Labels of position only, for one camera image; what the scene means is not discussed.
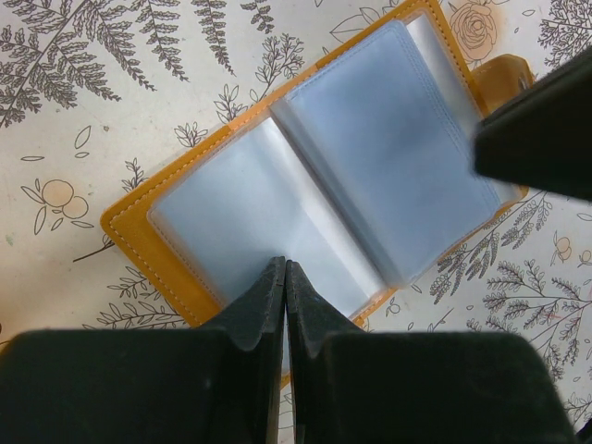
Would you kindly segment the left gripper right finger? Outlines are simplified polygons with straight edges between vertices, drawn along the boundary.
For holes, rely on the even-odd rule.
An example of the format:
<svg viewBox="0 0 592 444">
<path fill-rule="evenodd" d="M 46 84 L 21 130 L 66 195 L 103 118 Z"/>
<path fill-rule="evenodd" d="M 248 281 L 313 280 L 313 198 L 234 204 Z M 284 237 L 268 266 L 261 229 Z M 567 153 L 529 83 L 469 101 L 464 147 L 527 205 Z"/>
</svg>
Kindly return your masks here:
<svg viewBox="0 0 592 444">
<path fill-rule="evenodd" d="M 521 336 L 368 333 L 288 262 L 299 443 L 574 443 L 549 373 Z"/>
</svg>

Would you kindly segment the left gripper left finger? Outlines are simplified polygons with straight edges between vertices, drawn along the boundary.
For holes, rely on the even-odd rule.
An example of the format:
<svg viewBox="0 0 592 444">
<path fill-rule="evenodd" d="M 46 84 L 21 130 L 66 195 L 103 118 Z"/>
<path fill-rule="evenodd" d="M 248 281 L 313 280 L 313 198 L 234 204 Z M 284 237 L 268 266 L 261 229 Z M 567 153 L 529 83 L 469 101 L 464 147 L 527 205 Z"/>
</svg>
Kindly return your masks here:
<svg viewBox="0 0 592 444">
<path fill-rule="evenodd" d="M 5 443 L 273 443 L 286 261 L 191 329 L 36 330 L 1 352 Z"/>
</svg>

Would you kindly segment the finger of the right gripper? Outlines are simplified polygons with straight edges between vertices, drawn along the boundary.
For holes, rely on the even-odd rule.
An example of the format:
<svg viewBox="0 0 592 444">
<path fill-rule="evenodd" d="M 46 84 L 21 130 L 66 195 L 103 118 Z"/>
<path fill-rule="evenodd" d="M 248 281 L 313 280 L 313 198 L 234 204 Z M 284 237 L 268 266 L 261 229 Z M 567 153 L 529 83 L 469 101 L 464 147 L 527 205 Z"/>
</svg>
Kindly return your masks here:
<svg viewBox="0 0 592 444">
<path fill-rule="evenodd" d="M 474 138 L 481 176 L 591 198 L 591 51 L 534 80 L 527 62 L 500 55 L 473 73 L 491 113 Z"/>
</svg>

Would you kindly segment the tan leather card holder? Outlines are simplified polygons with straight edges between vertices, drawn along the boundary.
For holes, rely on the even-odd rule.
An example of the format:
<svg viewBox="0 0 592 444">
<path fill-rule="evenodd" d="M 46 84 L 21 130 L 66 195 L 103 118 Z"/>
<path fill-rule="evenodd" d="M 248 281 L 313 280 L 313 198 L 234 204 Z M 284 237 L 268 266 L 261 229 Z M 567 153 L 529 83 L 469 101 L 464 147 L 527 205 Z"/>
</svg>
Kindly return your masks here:
<svg viewBox="0 0 592 444">
<path fill-rule="evenodd" d="M 527 62 L 469 69 L 434 1 L 406 1 L 153 174 L 105 234 L 193 326 L 267 262 L 362 321 L 523 198 L 473 171 L 480 120 Z"/>
</svg>

